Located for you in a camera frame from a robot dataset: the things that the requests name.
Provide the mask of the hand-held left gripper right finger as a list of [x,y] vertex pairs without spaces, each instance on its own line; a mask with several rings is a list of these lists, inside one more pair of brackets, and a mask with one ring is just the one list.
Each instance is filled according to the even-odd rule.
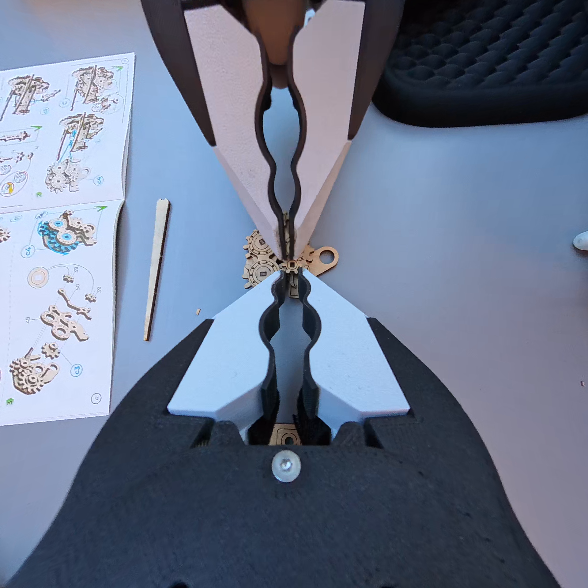
[[305,349],[296,427],[328,445],[346,422],[404,415],[409,404],[363,312],[314,275],[299,276]]

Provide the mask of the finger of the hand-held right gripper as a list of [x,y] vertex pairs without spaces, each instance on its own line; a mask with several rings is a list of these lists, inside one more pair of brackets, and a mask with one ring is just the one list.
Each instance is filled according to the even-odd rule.
[[248,214],[280,259],[292,259],[283,211],[275,196],[276,164],[263,135],[263,108],[272,80],[268,54],[252,33],[220,5],[185,11],[215,153]]
[[364,22],[361,1],[326,1],[293,40],[292,81],[303,114],[293,220],[297,258],[312,236],[349,151],[349,122]]

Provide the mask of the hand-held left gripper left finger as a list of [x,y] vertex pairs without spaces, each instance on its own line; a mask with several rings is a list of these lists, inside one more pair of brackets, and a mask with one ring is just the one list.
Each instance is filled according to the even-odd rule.
[[285,284],[277,271],[214,317],[169,413],[231,421],[246,443],[268,443],[280,404],[270,339]]

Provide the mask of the wooden gear assembly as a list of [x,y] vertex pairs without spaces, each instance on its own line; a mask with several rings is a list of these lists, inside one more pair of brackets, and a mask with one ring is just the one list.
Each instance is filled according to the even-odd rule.
[[[246,264],[243,270],[243,279],[245,287],[251,288],[268,276],[283,270],[283,260],[280,260],[259,230],[253,231],[248,237],[246,245],[243,246],[246,251]],[[333,247],[313,248],[307,244],[302,254],[296,258],[300,264],[300,269],[308,270],[311,274],[319,276],[329,269],[336,266],[339,260],[339,254]],[[299,298],[298,274],[290,274],[289,277],[289,296],[290,298]]]

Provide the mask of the person's right hand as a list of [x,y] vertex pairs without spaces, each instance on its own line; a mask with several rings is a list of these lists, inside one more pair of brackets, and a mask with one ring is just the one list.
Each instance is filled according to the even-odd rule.
[[259,34],[268,54],[274,87],[288,85],[289,43],[295,28],[304,24],[306,1],[243,1],[247,26]]

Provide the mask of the tapered wooden stick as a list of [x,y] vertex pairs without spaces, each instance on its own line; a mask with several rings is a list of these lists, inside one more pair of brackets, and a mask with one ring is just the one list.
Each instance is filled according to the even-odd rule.
[[171,204],[168,199],[159,199],[156,204],[155,225],[151,253],[151,266],[149,271],[148,282],[148,296],[146,299],[145,323],[143,331],[144,341],[149,341],[151,338],[153,313],[155,311],[159,275],[162,258],[164,255],[165,238],[170,207]]

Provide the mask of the black honeycomb pad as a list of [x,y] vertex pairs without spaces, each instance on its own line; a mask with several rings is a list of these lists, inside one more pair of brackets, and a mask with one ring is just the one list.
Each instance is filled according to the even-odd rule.
[[406,1],[373,103],[430,128],[584,115],[587,1]]

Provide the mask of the assembly instruction booklet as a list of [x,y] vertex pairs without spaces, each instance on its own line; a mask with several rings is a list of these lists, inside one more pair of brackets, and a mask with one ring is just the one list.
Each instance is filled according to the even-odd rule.
[[108,414],[134,64],[1,72],[1,425]]

